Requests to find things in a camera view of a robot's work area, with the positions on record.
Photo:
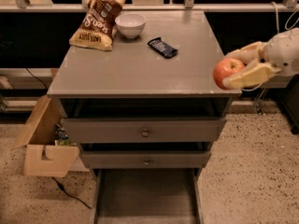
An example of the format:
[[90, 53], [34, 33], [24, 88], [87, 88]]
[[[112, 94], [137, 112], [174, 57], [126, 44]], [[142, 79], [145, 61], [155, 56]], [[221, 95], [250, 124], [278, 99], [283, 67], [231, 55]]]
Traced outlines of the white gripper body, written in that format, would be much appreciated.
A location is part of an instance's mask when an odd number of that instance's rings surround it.
[[279, 76], [299, 74], [299, 28], [273, 36], [263, 48], [263, 58], [279, 68]]

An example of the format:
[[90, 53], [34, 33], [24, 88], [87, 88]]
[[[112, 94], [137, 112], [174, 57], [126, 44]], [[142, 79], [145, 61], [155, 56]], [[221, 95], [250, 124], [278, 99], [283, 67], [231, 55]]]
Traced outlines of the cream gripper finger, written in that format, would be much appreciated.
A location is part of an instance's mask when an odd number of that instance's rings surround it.
[[254, 42], [241, 49], [235, 49], [225, 55], [225, 58], [234, 58], [241, 61], [243, 64], [249, 64], [254, 60], [260, 61], [263, 58], [263, 48], [265, 42]]
[[253, 60], [240, 72], [226, 77], [222, 84], [229, 90], [243, 89], [263, 84], [280, 72], [281, 68], [275, 67], [271, 63], [259, 63], [257, 60]]

